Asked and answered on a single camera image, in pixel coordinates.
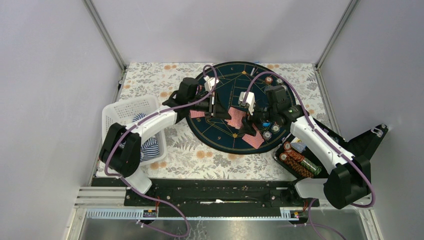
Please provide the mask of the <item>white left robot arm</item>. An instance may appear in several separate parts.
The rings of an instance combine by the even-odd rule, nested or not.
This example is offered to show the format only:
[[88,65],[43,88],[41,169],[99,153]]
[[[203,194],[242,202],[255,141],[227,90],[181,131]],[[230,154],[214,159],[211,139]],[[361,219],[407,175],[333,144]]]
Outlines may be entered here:
[[141,147],[145,141],[180,122],[191,110],[203,112],[208,117],[231,118],[228,110],[219,102],[216,92],[219,79],[209,76],[203,79],[204,90],[200,91],[196,79],[184,78],[178,90],[161,107],[129,125],[113,123],[104,137],[99,153],[99,159],[105,164],[104,173],[122,180],[132,188],[136,192],[136,199],[144,206],[155,200],[152,181],[139,168]]

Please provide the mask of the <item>white plastic laundry basket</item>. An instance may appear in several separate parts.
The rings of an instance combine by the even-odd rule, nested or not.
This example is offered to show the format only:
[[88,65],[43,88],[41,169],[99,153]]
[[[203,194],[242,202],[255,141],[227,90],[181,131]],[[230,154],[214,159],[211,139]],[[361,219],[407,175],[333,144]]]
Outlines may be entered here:
[[[105,106],[102,110],[102,141],[105,141],[110,126],[114,123],[126,126],[133,123],[133,119],[139,115],[149,115],[155,112],[161,104],[154,95],[143,95],[130,99],[120,100]],[[155,158],[143,159],[141,166],[149,165],[158,161],[162,161],[168,153],[166,137],[164,130],[154,135],[158,145],[158,155]]]

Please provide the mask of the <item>grey chip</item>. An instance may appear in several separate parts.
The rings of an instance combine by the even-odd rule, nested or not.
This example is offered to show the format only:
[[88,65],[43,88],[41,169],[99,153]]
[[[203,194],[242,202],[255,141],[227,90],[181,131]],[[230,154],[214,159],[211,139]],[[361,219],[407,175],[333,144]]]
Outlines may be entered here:
[[262,138],[265,140],[265,141],[268,141],[268,140],[270,140],[271,138],[272,138],[272,133],[270,132],[270,131],[264,131],[263,133],[262,133]]

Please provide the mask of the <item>blue chip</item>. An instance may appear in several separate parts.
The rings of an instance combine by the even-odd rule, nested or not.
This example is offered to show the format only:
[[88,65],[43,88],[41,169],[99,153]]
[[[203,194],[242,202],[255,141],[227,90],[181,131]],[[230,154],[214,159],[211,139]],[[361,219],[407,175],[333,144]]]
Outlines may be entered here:
[[279,84],[279,85],[282,85],[284,83],[284,81],[282,79],[278,78],[276,80],[276,83]]
[[274,124],[271,128],[270,128],[270,131],[273,133],[273,134],[277,134],[279,131],[280,131],[280,126],[279,125],[276,125],[276,124]]

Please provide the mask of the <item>red card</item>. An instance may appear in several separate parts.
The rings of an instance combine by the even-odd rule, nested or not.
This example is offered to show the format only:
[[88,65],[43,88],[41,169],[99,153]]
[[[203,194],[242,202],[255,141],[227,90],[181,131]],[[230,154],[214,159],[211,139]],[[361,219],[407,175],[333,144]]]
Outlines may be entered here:
[[257,127],[255,125],[253,125],[252,127],[255,130],[256,135],[252,136],[246,133],[242,137],[242,139],[253,148],[258,149],[264,143],[265,140],[263,139]]
[[204,118],[206,115],[205,115],[205,112],[203,111],[190,110],[189,116],[192,119],[196,119],[196,118]]

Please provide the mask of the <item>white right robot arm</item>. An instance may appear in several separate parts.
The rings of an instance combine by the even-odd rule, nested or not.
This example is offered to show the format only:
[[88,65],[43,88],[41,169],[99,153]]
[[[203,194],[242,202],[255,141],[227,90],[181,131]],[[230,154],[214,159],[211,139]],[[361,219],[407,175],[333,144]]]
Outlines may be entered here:
[[267,108],[257,107],[255,95],[249,90],[240,93],[238,103],[248,108],[240,131],[253,134],[252,125],[266,121],[289,127],[289,132],[306,145],[328,173],[326,179],[307,177],[297,181],[294,188],[287,191],[287,201],[299,206],[307,198],[327,199],[336,209],[348,205],[372,207],[376,193],[371,184],[370,160],[354,155],[334,141],[309,115],[303,103],[291,105],[282,85],[270,86],[265,93]]

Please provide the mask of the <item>pink sponge block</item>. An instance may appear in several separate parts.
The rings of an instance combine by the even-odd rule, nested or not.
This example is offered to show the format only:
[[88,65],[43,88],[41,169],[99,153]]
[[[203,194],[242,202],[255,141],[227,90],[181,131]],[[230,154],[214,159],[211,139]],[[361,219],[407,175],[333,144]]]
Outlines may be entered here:
[[243,117],[245,117],[247,114],[244,111],[241,111],[237,108],[234,107],[230,107],[228,110],[229,115],[231,116],[231,119],[226,119],[226,123],[239,130],[242,127],[242,119]]

